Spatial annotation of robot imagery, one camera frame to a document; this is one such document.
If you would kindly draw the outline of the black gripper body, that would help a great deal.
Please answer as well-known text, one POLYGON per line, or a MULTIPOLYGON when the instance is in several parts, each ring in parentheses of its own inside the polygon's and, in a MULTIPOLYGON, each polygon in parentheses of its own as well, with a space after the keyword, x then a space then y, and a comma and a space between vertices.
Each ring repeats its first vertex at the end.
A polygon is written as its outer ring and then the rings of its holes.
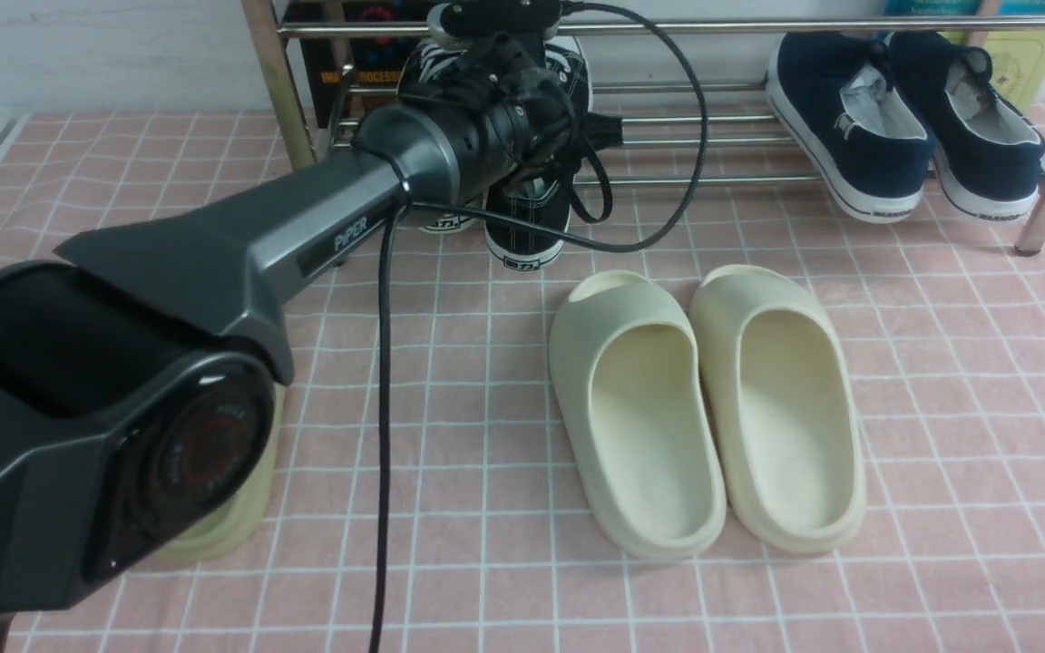
POLYGON ((475 197, 556 174, 577 174, 599 151, 622 145, 620 117, 573 107, 545 65, 545 44, 494 34, 473 43, 443 78, 420 85, 407 104, 439 120, 459 158, 457 197, 475 197))

